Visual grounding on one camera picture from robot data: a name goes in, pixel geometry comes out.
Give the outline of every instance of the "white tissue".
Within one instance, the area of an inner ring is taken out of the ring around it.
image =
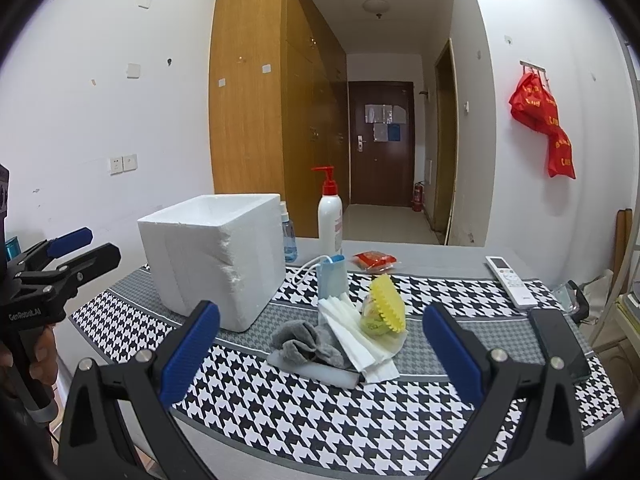
[[[360,313],[346,294],[318,302],[318,310],[324,316],[345,354],[367,383],[379,383],[400,376],[393,356],[404,341],[406,331],[387,333],[373,338],[360,329]]]

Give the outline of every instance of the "wooden cabinet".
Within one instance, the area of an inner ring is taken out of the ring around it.
[[[263,70],[266,65],[271,71]],[[349,200],[346,55],[312,0],[216,0],[209,131],[217,193],[277,192],[318,236],[324,173]]]

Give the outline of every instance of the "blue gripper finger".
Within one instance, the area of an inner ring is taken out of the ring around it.
[[[436,352],[460,400],[476,408],[484,400],[482,371],[443,315],[434,306],[422,314],[422,331]]]
[[[220,311],[209,302],[162,368],[158,398],[166,410],[184,399],[219,329]]]
[[[83,227],[82,229],[50,241],[49,247],[47,248],[47,256],[53,259],[60,258],[65,254],[72,253],[89,245],[93,239],[94,234],[91,232],[91,229]]]

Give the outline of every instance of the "blue plastic bottle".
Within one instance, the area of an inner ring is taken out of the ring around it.
[[[284,236],[284,261],[288,264],[298,259],[296,234],[293,232],[293,222],[289,219],[287,203],[280,202],[280,216],[282,217],[282,235]]]

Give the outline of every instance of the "red fire extinguisher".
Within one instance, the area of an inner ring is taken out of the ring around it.
[[[416,182],[414,186],[414,201],[412,209],[416,212],[422,211],[422,194],[424,192],[424,185],[421,182]]]

